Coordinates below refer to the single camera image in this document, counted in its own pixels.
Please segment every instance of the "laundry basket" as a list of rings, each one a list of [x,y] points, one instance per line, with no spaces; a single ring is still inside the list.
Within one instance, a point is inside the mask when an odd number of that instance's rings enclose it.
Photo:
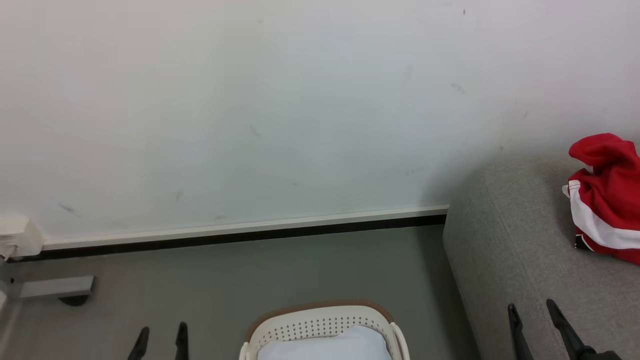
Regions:
[[[327,338],[356,325],[378,331],[392,360],[410,360],[402,331],[391,315],[363,300],[317,302],[264,315],[247,332],[239,360],[256,360],[258,351],[270,341]]]

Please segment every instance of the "electrical outlet box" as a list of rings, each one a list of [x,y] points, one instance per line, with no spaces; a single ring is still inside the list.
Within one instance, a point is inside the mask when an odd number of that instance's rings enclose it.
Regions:
[[[28,217],[0,217],[0,254],[16,246],[11,257],[32,256],[42,251],[44,238]]]

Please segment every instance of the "gray sofa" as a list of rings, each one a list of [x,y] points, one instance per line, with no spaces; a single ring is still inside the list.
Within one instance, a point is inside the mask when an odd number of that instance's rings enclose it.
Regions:
[[[451,202],[445,248],[483,360],[514,360],[510,302],[535,360],[568,359],[547,298],[585,344],[640,359],[640,266],[573,248],[561,187],[580,167],[568,156],[500,161]]]

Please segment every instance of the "wall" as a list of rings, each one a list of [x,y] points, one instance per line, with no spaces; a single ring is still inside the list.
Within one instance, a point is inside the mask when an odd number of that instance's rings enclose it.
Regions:
[[[0,213],[64,239],[447,204],[490,160],[637,138],[638,13],[3,0]]]

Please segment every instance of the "white cloth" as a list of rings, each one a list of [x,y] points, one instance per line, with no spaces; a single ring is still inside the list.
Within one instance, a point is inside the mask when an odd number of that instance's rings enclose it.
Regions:
[[[391,360],[382,335],[354,326],[331,338],[272,341],[258,352],[258,360]]]

